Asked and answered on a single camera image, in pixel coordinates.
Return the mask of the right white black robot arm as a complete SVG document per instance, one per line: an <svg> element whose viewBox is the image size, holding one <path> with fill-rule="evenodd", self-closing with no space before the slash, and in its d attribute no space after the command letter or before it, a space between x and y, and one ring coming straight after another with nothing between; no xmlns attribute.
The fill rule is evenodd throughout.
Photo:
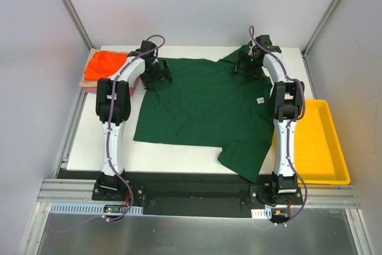
<svg viewBox="0 0 382 255"><path fill-rule="evenodd" d="M276 132L276 161L270 185L257 192L257 200L275 207L298 194L294 137L298 118L304 112L304 87L289 76L280 53L240 51L232 75L237 74L240 68L254 79L259 79L262 70L266 69L273 82L269 110Z"/></svg>

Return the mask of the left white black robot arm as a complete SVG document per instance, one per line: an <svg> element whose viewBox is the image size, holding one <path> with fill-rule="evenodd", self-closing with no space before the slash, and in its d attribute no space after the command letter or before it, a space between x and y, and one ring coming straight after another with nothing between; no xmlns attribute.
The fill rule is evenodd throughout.
<svg viewBox="0 0 382 255"><path fill-rule="evenodd" d="M124 172L122 139L131 114L131 84L138 78L147 90L153 90L156 82L172 82L168 61L158 60L156 56L128 57L116 73L98 80L95 112L103 127L104 160L94 185L94 200L119 201L130 194L121 180Z"/></svg>

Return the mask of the dark green t shirt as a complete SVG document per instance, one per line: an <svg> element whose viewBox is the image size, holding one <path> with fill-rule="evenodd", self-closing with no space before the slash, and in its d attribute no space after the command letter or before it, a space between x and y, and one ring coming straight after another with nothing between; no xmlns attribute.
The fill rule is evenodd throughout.
<svg viewBox="0 0 382 255"><path fill-rule="evenodd" d="M134 140L220 148L223 166L255 182L272 144L272 82L233 74L237 56L168 59L172 80L145 93Z"/></svg>

